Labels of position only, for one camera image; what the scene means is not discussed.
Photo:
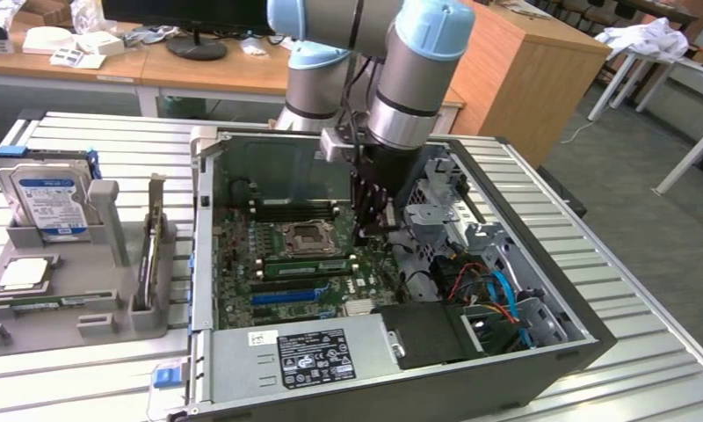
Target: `cardboard box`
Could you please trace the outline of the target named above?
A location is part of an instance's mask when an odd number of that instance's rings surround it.
[[[64,0],[28,0],[14,21],[34,26],[58,26],[71,18],[71,5]]]

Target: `gray carpet floor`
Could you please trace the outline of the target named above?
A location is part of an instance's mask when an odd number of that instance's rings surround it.
[[[563,134],[588,123],[601,95],[593,89]],[[0,86],[0,140],[26,108],[139,115],[123,94]],[[280,105],[221,103],[215,120],[267,121]],[[690,170],[666,197],[650,190],[689,145],[629,107],[609,110],[576,140],[555,148],[545,167],[589,209],[587,223],[703,345],[703,173]]]

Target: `hard drive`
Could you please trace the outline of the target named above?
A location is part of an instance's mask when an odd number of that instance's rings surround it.
[[[39,228],[46,242],[91,240],[100,216],[88,201],[99,172],[96,151],[0,147],[0,188],[15,225]]]

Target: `white cloth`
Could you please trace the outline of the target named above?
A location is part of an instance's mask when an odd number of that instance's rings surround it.
[[[668,18],[628,28],[605,28],[596,40],[612,47],[608,60],[629,49],[658,61],[673,63],[689,51],[689,39],[681,31],[669,27]]]

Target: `monitor stand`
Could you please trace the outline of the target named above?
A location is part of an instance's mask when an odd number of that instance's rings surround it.
[[[191,60],[219,60],[227,55],[227,46],[221,41],[200,37],[200,32],[193,31],[191,37],[175,37],[167,41],[167,48],[177,56]]]

